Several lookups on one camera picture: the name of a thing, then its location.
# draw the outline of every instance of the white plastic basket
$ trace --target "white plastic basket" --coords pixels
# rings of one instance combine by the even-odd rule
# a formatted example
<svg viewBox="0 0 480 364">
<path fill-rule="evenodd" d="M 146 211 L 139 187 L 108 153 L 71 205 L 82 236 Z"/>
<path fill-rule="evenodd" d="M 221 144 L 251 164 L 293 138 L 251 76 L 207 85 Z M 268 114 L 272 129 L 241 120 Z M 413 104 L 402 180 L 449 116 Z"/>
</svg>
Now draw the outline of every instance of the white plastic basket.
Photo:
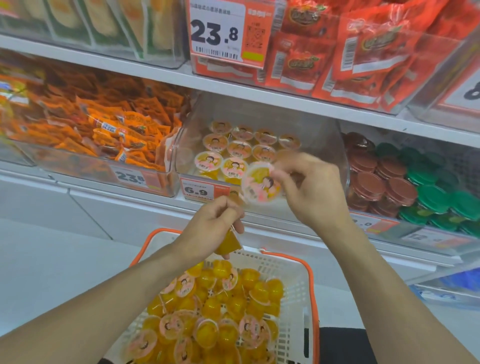
<svg viewBox="0 0 480 364">
<path fill-rule="evenodd" d="M 140 253 L 131 265 L 149 257 L 161 247 L 173 242 L 181 231 L 158 229 L 145 241 Z M 217 255 L 211 255 L 205 262 L 211 264 Z M 320 362 L 320 329 L 317 304 L 313 291 L 313 272 L 308 264 L 287 255 L 267 252 L 249 247 L 230 254 L 230 262 L 236 268 L 253 268 L 263 279 L 280 278 L 285 286 L 281 300 L 280 317 L 275 319 L 279 328 L 275 345 L 276 362 L 279 364 L 317 364 Z M 123 348 L 132 336 L 142 327 L 148 316 L 146 310 L 130 324 L 127 330 L 113 344 L 105 359 L 113 364 L 131 363 L 125 357 Z"/>
</svg>

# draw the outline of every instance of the hand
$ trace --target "hand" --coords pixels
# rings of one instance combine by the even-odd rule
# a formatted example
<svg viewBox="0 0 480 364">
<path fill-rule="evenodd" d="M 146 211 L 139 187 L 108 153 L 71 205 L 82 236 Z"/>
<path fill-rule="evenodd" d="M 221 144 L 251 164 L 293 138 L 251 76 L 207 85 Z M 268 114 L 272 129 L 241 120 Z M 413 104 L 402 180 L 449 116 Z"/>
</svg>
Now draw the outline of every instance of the hand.
<svg viewBox="0 0 480 364">
<path fill-rule="evenodd" d="M 290 153 L 274 167 L 270 175 L 282 184 L 292 212 L 320 238 L 352 223 L 336 165 L 306 153 Z M 293 172 L 304 177 L 300 186 L 292 179 Z"/>
<path fill-rule="evenodd" d="M 187 268 L 213 253 L 232 225 L 236 232 L 243 234 L 245 229 L 240 221 L 243 217 L 243 210 L 226 196 L 203 205 L 173 243 Z"/>
</svg>

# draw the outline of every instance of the white price label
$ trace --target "white price label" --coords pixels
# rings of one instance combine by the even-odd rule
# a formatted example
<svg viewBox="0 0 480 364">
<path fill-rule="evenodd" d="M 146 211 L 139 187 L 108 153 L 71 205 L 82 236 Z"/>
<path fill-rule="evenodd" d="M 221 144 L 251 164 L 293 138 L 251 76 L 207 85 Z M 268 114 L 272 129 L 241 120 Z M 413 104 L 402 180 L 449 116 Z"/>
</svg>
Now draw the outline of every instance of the white price label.
<svg viewBox="0 0 480 364">
<path fill-rule="evenodd" d="M 132 184 L 137 187 L 149 188 L 145 182 L 144 175 L 139 170 L 133 170 L 121 166 L 110 165 L 110 169 L 115 174 L 119 182 Z"/>
<path fill-rule="evenodd" d="M 241 58 L 246 8 L 227 0 L 190 0 L 192 52 L 243 62 Z"/>
<path fill-rule="evenodd" d="M 181 179 L 183 194 L 186 196 L 213 200 L 215 198 L 215 185 L 195 180 Z"/>
<path fill-rule="evenodd" d="M 480 67 L 458 85 L 444 102 L 446 105 L 480 112 Z"/>
<path fill-rule="evenodd" d="M 423 228 L 412 232 L 402 238 L 406 242 L 421 243 L 437 247 L 450 247 L 468 243 L 471 239 L 462 238 L 456 235 L 447 234 L 441 231 Z"/>
<path fill-rule="evenodd" d="M 363 231 L 367 231 L 367 229 L 382 221 L 381 218 L 374 218 L 373 216 L 368 215 L 351 213 L 350 216 L 353 222 L 355 222 L 355 224 L 357 224 L 357 226 Z"/>
</svg>

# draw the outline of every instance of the qr code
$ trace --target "qr code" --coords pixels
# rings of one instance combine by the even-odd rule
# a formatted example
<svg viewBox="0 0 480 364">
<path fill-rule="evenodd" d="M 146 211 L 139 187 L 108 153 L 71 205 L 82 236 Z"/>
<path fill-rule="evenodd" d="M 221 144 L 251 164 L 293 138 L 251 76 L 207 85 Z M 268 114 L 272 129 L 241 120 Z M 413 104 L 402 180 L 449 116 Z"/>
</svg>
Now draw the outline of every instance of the qr code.
<svg viewBox="0 0 480 364">
<path fill-rule="evenodd" d="M 245 45 L 247 48 L 262 49 L 264 47 L 265 29 L 255 26 L 248 26 L 247 40 Z"/>
</svg>

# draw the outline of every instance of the green jelly cup lid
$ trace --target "green jelly cup lid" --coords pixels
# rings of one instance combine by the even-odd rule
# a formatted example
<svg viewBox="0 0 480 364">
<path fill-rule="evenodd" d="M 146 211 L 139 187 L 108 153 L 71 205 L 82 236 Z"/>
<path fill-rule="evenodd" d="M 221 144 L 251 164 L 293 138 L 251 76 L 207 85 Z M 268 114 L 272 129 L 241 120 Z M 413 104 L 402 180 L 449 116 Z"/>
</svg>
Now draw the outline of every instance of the green jelly cup lid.
<svg viewBox="0 0 480 364">
<path fill-rule="evenodd" d="M 444 167 L 445 164 L 447 163 L 445 157 L 438 153 L 427 152 L 423 156 L 425 157 L 425 160 L 427 161 L 427 163 L 430 164 L 435 169 Z"/>
<path fill-rule="evenodd" d="M 453 192 L 457 187 L 460 181 L 458 177 L 450 172 L 449 170 L 440 169 L 435 172 L 438 177 L 437 186 L 440 187 L 445 192 Z"/>
<path fill-rule="evenodd" d="M 421 162 L 415 162 L 408 167 L 407 178 L 415 184 L 435 184 L 438 177 L 435 171 L 426 164 Z"/>
<path fill-rule="evenodd" d="M 375 154 L 377 155 L 378 158 L 386 157 L 386 156 L 396 157 L 398 156 L 399 153 L 400 151 L 398 150 L 398 148 L 395 145 L 390 143 L 380 143 L 375 148 Z"/>
<path fill-rule="evenodd" d="M 409 223 L 415 225 L 426 225 L 428 222 L 428 217 L 420 216 L 417 214 L 417 209 L 414 206 L 402 207 L 398 213 L 398 216 Z"/>
<path fill-rule="evenodd" d="M 406 146 L 400 149 L 400 156 L 398 157 L 398 159 L 406 165 L 409 165 L 414 162 L 419 162 L 422 160 L 422 158 L 423 158 L 422 153 L 420 153 L 418 150 L 410 146 Z"/>
<path fill-rule="evenodd" d="M 418 186 L 418 202 L 436 214 L 444 214 L 450 208 L 450 195 L 437 186 Z"/>
<path fill-rule="evenodd" d="M 480 219 L 480 199 L 466 191 L 455 191 L 452 194 L 452 211 L 476 221 Z"/>
<path fill-rule="evenodd" d="M 480 221 L 464 221 L 460 224 L 460 230 L 480 239 Z"/>
<path fill-rule="evenodd" d="M 456 231 L 458 229 L 458 224 L 451 222 L 448 219 L 448 216 L 444 215 L 433 215 L 430 219 L 430 223 L 433 226 L 438 227 L 439 229 L 446 230 L 446 231 Z"/>
</svg>

